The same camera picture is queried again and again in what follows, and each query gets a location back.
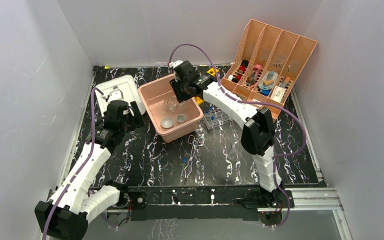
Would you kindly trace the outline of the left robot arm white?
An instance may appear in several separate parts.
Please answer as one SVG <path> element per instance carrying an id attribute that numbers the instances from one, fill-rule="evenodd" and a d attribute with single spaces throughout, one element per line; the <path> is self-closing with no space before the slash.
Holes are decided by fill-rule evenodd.
<path id="1" fill-rule="evenodd" d="M 89 223 L 109 207 L 129 204 L 128 187 L 121 182 L 109 180 L 95 193 L 90 193 L 90 187 L 125 134 L 144 124 L 135 101 L 112 100 L 107 105 L 104 116 L 92 123 L 82 153 L 67 178 L 49 200 L 39 201 L 34 209 L 43 238 L 81 240 Z"/>

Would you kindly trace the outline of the clear plastic funnel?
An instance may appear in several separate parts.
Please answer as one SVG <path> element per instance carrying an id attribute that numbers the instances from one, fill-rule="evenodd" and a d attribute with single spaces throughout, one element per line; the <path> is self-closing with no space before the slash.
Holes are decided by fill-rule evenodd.
<path id="1" fill-rule="evenodd" d="M 227 154 L 227 159 L 231 162 L 240 161 L 243 158 L 242 154 L 236 149 L 235 144 L 234 141 L 230 142 L 230 151 Z"/>

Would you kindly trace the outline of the pink plastic bin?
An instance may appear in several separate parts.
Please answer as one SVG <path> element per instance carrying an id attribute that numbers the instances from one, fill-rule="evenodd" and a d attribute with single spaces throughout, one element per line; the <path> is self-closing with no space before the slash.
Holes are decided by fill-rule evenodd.
<path id="1" fill-rule="evenodd" d="M 189 133 L 200 125 L 204 113 L 192 98 L 178 102 L 170 81 L 170 74 L 141 85 L 139 96 L 158 135 L 169 143 Z"/>

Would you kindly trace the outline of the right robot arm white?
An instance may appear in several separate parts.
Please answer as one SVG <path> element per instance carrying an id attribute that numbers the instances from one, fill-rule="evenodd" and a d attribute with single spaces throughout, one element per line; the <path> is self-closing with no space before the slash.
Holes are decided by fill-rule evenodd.
<path id="1" fill-rule="evenodd" d="M 252 155 L 259 178 L 261 202 L 275 207 L 282 199 L 279 187 L 282 179 L 274 164 L 274 122 L 270 110 L 243 103 L 217 81 L 217 75 L 200 74 L 189 61 L 172 61 L 168 67 L 174 73 L 169 82 L 181 103 L 200 97 L 234 120 L 242 130 L 240 143 Z"/>

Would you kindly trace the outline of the metal wire tongs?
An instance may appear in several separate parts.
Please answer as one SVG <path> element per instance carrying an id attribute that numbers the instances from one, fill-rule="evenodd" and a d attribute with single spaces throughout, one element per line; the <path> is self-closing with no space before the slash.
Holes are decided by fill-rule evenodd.
<path id="1" fill-rule="evenodd" d="M 183 173 L 183 176 L 181 177 L 182 184 L 186 185 L 189 175 L 192 172 L 192 162 L 194 159 L 194 155 L 197 152 L 197 148 L 200 148 L 204 145 L 205 138 L 203 136 L 195 137 L 194 135 L 189 135 L 187 139 L 187 143 L 191 145 L 191 150 L 189 153 L 189 157 L 187 159 L 187 164 Z"/>

